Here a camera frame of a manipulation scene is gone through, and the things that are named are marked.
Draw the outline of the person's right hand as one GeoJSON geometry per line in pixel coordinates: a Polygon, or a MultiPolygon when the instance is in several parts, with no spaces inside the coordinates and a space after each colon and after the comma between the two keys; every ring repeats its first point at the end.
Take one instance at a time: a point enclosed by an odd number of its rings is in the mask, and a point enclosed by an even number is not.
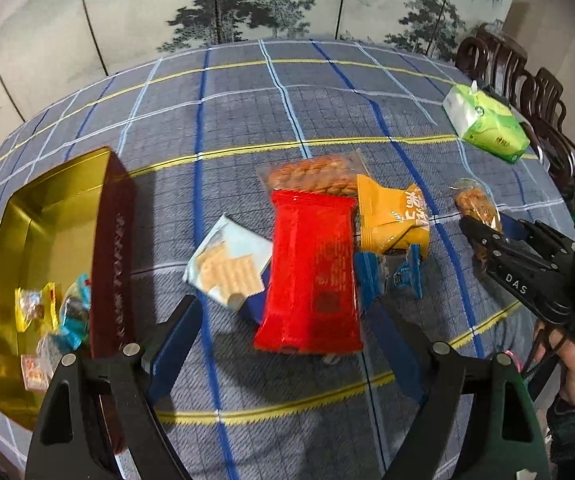
{"type": "Polygon", "coordinates": [[[566,368],[562,375],[560,397],[575,408],[575,339],[567,336],[557,327],[545,325],[538,320],[535,325],[535,339],[539,340],[534,360],[540,362],[549,349],[555,351],[566,368]]]}

